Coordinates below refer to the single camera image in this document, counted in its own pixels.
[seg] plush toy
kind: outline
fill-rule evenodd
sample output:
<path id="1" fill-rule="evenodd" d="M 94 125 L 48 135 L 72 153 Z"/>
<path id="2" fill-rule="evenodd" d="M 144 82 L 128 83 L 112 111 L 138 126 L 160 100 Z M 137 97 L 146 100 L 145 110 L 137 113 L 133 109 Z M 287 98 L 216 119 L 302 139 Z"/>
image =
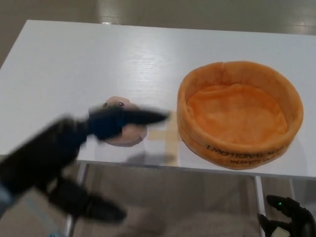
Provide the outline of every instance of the plush toy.
<path id="1" fill-rule="evenodd" d="M 123 108 L 139 109 L 136 105 L 132 104 L 128 99 L 118 96 L 113 96 L 109 98 L 103 105 L 103 107 L 105 108 L 109 106 L 122 106 Z M 129 124 L 123 128 L 122 134 L 120 136 L 108 139 L 105 142 L 112 145 L 131 144 L 140 141 L 145 131 L 146 127 L 144 126 L 136 126 L 133 124 Z"/>

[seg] orange plush bowl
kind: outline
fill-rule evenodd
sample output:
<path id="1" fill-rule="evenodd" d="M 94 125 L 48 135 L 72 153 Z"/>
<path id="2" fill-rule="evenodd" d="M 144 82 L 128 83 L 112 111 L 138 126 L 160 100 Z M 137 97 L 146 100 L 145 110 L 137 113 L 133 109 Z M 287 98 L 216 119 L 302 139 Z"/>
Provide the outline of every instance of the orange plush bowl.
<path id="1" fill-rule="evenodd" d="M 230 169 L 254 168 L 280 157 L 303 121 L 293 85 L 253 62 L 218 62 L 191 71 L 180 85 L 177 107 L 186 145 Z"/>

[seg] floor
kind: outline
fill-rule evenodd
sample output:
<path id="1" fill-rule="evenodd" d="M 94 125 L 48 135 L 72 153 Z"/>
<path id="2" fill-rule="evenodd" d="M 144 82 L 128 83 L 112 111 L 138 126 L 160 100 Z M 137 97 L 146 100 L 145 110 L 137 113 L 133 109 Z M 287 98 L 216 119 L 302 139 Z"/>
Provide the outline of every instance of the floor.
<path id="1" fill-rule="evenodd" d="M 0 0 L 0 66 L 27 19 L 316 35 L 316 1 Z M 68 172 L 75 177 L 77 170 Z M 249 176 L 92 165 L 86 185 L 122 203 L 129 215 L 121 226 L 80 221 L 75 237 L 260 235 Z M 288 180 L 264 178 L 263 186 L 266 195 L 290 196 Z M 63 226 L 63 215 L 37 193 L 28 195 Z M 23 203 L 0 222 L 0 236 L 48 234 Z"/>

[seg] metal table leg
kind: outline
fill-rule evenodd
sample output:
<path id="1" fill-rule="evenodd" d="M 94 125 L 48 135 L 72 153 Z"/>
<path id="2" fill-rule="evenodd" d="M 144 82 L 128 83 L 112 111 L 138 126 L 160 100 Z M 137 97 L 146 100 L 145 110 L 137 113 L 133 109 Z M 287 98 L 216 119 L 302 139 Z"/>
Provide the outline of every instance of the metal table leg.
<path id="1" fill-rule="evenodd" d="M 82 184 L 85 181 L 87 169 L 88 169 L 87 163 L 80 164 L 79 172 L 77 176 L 78 184 Z M 66 237 L 73 237 L 74 231 L 75 231 L 75 225 L 76 225 L 75 220 L 72 218 L 72 216 L 69 215 L 67 217 L 65 231 L 64 231 Z"/>
<path id="2" fill-rule="evenodd" d="M 262 183 L 261 183 L 260 176 L 255 176 L 255 185 L 256 185 L 258 213 L 266 215 L 266 209 L 265 209 L 264 196 L 263 196 Z M 260 234 L 261 234 L 261 237 L 265 236 L 265 233 L 261 227 L 260 227 Z"/>

